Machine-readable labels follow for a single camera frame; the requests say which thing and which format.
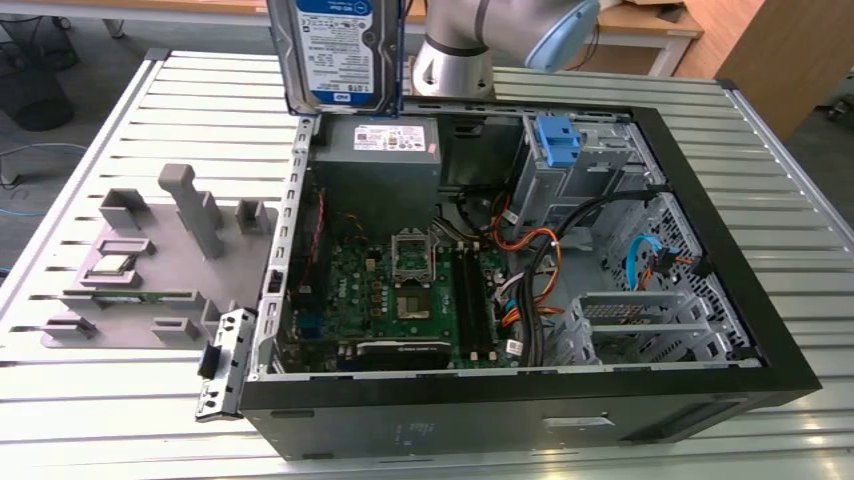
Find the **motherboard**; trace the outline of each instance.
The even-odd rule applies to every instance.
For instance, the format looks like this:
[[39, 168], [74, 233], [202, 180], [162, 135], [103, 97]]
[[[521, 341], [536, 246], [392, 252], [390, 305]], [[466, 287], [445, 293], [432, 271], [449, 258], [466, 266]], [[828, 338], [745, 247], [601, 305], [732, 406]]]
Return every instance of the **motherboard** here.
[[501, 251], [438, 246], [418, 231], [337, 245], [322, 313], [297, 315], [291, 371], [510, 366], [492, 301], [505, 263]]

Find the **green circuit board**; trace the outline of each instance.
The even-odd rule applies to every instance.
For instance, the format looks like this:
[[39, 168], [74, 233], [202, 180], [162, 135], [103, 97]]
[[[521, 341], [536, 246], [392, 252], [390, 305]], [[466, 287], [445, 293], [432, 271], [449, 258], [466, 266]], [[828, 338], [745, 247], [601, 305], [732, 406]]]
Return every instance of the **green circuit board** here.
[[[408, 267], [420, 254], [405, 254]], [[454, 368], [509, 366], [504, 355], [472, 360], [458, 349], [458, 324], [452, 268], [453, 250], [436, 249], [436, 275], [429, 286], [396, 285], [392, 248], [385, 245], [347, 244], [333, 253], [327, 301], [319, 338], [303, 346], [303, 363], [311, 371], [330, 371], [337, 345], [371, 340], [440, 341], [452, 344]], [[481, 252], [485, 272], [485, 299], [494, 291], [493, 273], [505, 269], [505, 254]], [[489, 300], [485, 310], [492, 312]]]

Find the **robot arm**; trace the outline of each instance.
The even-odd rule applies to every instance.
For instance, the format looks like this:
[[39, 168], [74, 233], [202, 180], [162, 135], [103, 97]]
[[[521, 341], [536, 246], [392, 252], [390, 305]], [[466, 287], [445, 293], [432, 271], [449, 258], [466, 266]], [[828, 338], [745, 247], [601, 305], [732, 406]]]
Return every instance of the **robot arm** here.
[[434, 0], [413, 70], [416, 90], [429, 96], [489, 96], [490, 50], [529, 68], [557, 71], [584, 45], [598, 14], [598, 0]]

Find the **label sticker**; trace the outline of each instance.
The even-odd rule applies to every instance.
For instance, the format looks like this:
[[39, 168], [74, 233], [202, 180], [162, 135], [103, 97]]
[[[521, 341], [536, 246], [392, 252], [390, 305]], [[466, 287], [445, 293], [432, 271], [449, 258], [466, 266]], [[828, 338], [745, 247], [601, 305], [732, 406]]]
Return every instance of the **label sticker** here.
[[510, 210], [505, 210], [505, 213], [502, 213], [502, 216], [505, 217], [505, 219], [512, 225], [516, 225], [517, 222], [520, 221], [520, 215], [513, 213]]
[[424, 152], [425, 127], [359, 125], [354, 134], [354, 150]]
[[508, 340], [508, 353], [516, 355], [517, 357], [522, 356], [522, 348], [525, 344], [522, 342], [517, 342], [516, 340]]
[[[371, 28], [371, 16], [302, 10], [298, 15], [309, 89], [374, 93], [374, 55], [362, 42], [362, 35]], [[335, 94], [333, 99], [350, 102], [351, 96]]]
[[544, 418], [546, 428], [561, 427], [614, 427], [614, 422], [608, 417], [562, 417]]

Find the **metal bracket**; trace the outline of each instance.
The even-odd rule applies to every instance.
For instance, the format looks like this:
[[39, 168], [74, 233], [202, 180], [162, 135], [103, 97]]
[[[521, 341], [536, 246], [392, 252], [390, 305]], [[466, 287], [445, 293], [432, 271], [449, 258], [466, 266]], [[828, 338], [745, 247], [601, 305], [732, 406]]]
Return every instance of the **metal bracket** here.
[[214, 343], [209, 344], [199, 361], [199, 375], [205, 382], [197, 407], [198, 422], [243, 418], [238, 408], [257, 320], [258, 312], [250, 308], [234, 310], [219, 318]]

